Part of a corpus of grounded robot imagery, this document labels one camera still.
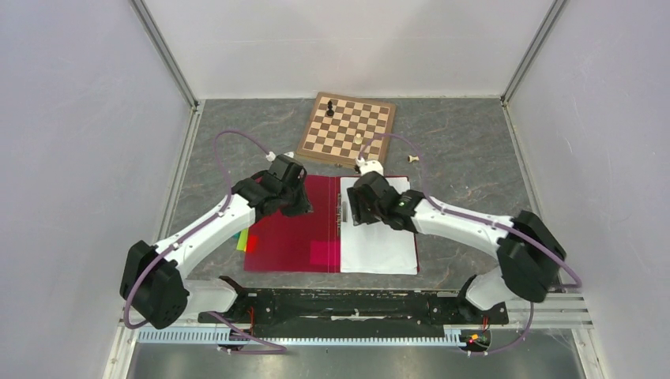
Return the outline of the white printed paper stack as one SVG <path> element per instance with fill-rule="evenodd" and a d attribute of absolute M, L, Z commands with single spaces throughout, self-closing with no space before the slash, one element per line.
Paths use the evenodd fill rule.
<path fill-rule="evenodd" d="M 347 189 L 355 177 L 340 178 L 340 271 L 409 275 L 418 273 L 416 237 L 410 231 L 395 231 L 382 222 L 354 224 Z"/>

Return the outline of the red file folder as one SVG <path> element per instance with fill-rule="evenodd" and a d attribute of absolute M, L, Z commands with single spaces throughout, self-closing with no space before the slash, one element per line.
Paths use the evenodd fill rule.
<path fill-rule="evenodd" d="M 340 178 L 308 176 L 313 212 L 296 217 L 278 212 L 250 227 L 248 236 L 258 236 L 258 244 L 253 253 L 244 254 L 245 271 L 343 273 Z"/>

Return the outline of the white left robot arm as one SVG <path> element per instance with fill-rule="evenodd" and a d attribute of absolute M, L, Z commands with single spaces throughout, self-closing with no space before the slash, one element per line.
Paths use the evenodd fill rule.
<path fill-rule="evenodd" d="M 237 182 L 220 203 L 174 235 L 153 244 L 140 240 L 127 254 L 119 294 L 127 328 L 166 328 L 178 319 L 214 311 L 241 321 L 247 300 L 231 281 L 189 281 L 188 275 L 214 250 L 264 218 L 305 215 L 312 210 L 307 171 L 290 155 L 274 156 L 266 170 Z"/>

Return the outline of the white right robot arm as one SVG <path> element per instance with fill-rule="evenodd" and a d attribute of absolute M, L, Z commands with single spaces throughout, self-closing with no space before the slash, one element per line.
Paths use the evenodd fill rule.
<path fill-rule="evenodd" d="M 498 262 L 475 275 L 456 301 L 458 316 L 476 322 L 501 302 L 543 302 L 564 266 L 566 251 L 535 213 L 496 216 L 470 211 L 414 189 L 400 191 L 372 171 L 344 182 L 355 226 L 381 223 L 395 231 L 434 235 L 473 247 Z"/>

